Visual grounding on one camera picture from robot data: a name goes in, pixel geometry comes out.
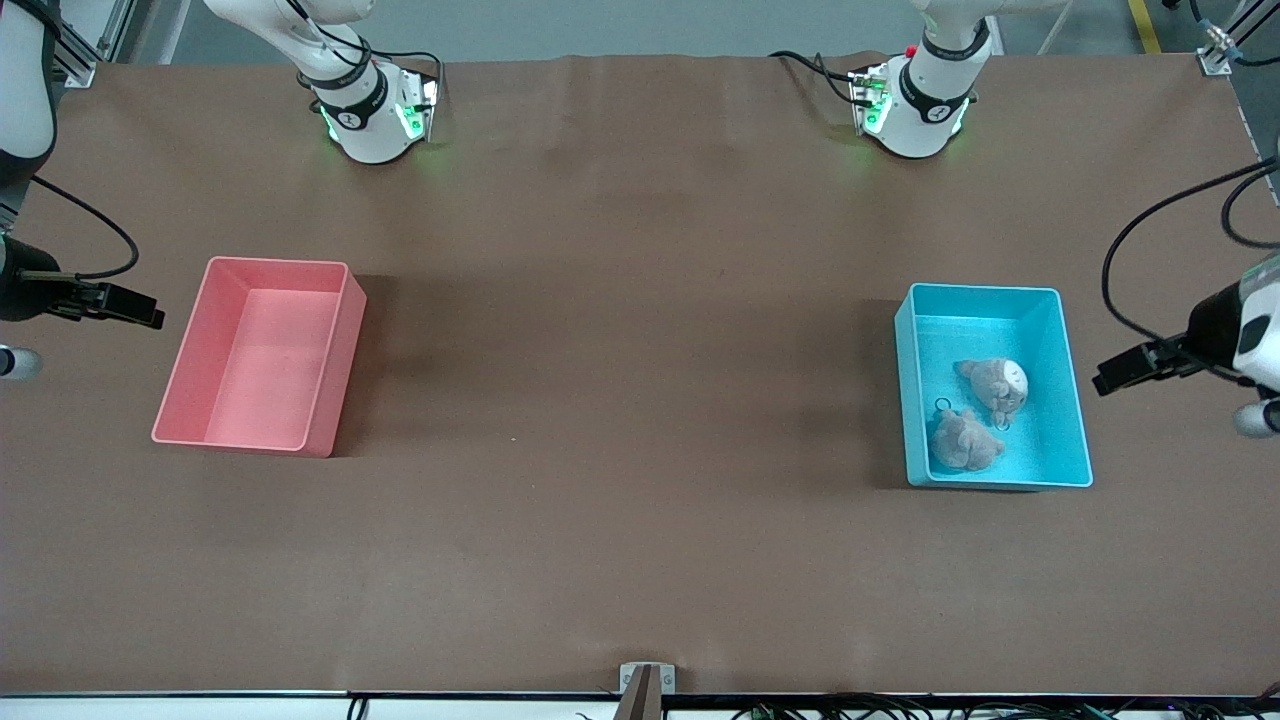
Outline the blue plastic box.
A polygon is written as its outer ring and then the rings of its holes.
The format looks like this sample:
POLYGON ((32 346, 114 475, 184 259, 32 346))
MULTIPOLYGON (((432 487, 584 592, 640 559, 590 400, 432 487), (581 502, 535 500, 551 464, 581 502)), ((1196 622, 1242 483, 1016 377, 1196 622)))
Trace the blue plastic box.
POLYGON ((911 486, 998 491, 1084 489, 1093 482, 1062 301, 1056 290, 913 284, 893 319, 906 478, 911 486), (972 395, 955 365, 1010 357, 1030 393, 1007 430, 972 395), (929 439, 937 398, 972 407, 1006 445, 983 471, 954 471, 929 439))

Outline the metal table edge bracket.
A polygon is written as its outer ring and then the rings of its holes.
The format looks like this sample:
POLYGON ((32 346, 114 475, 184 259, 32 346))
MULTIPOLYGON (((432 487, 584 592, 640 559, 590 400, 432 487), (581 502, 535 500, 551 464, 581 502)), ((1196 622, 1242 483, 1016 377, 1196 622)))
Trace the metal table edge bracket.
POLYGON ((620 665, 618 696, 622 696, 627 691, 634 675, 644 667, 653 667, 652 679, 658 684, 662 694, 675 694, 677 692, 677 667, 673 664, 646 660, 620 665))

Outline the left arm base connector plate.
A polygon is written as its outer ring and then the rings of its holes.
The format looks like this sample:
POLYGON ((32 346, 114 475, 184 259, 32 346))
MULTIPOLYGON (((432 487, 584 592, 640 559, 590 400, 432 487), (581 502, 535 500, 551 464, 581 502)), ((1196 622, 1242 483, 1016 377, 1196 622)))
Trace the left arm base connector plate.
POLYGON ((892 109, 888 63, 847 73, 852 119, 859 135, 878 135, 892 109))

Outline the pink plastic box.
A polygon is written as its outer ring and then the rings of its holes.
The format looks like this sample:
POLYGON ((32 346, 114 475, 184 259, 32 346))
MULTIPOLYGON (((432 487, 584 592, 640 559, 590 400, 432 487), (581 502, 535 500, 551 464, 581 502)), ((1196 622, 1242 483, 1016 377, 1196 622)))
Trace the pink plastic box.
POLYGON ((366 305, 364 288, 344 263, 212 258, 152 439, 329 457, 366 305))

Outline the brown table mat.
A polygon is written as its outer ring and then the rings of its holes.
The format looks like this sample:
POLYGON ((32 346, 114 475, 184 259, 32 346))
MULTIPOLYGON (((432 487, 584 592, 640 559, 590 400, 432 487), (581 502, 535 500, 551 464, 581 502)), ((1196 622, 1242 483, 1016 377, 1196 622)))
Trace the brown table mat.
POLYGON ((362 167, 292 70, 105 67, 44 176, 124 225, 160 332, 40 318, 0 380, 0 692, 1254 694, 1280 679, 1280 441, 1216 378, 1101 398, 1100 264, 1254 160, 1188 56, 1005 56, 904 161, 794 64, 454 64, 362 167), (330 459, 157 445, 210 258, 367 295, 330 459), (1060 292, 1088 489, 914 489, 915 282, 1060 292))

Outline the grey plush toy white face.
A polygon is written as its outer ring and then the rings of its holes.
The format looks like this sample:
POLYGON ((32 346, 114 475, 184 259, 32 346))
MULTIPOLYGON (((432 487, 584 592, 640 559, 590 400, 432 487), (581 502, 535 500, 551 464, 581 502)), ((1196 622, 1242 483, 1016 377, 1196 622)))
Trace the grey plush toy white face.
POLYGON ((961 360, 955 370, 968 382, 974 398, 988 410, 995 428, 1007 430, 1030 393, 1023 366, 1010 357, 991 357, 961 360))

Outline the aluminium frame post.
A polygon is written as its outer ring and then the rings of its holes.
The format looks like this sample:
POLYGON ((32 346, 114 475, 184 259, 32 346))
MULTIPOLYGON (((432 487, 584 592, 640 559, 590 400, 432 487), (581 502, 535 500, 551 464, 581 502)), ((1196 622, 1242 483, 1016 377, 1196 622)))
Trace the aluminium frame post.
POLYGON ((1196 50, 1196 59, 1206 77, 1230 76, 1236 64, 1243 65, 1242 45, 1245 32, 1261 23, 1261 14, 1271 0, 1234 0, 1230 15, 1217 22, 1204 13, 1202 0, 1187 0, 1192 15, 1204 36, 1196 50))
POLYGON ((58 0, 61 36, 55 46, 55 74, 68 88, 88 88, 97 64, 123 54, 140 0, 58 0))

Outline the white table edge rail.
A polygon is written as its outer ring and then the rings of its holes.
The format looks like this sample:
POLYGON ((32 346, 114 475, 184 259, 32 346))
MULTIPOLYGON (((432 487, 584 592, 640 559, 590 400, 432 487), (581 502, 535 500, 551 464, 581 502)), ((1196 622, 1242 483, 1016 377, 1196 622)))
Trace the white table edge rail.
MULTIPOLYGON (((0 720, 612 720, 617 693, 173 691, 0 694, 0 720)), ((1258 694, 680 693, 663 720, 1280 720, 1258 694)))

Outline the plain grey plush toy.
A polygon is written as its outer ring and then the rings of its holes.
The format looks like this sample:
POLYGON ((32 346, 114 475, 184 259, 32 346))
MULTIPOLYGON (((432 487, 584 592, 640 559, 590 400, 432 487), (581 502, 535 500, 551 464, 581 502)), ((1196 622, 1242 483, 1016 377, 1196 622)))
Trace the plain grey plush toy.
POLYGON ((936 423, 929 439, 934 460, 954 471, 983 471, 1006 451, 972 407, 956 407, 948 398, 934 401, 936 423))

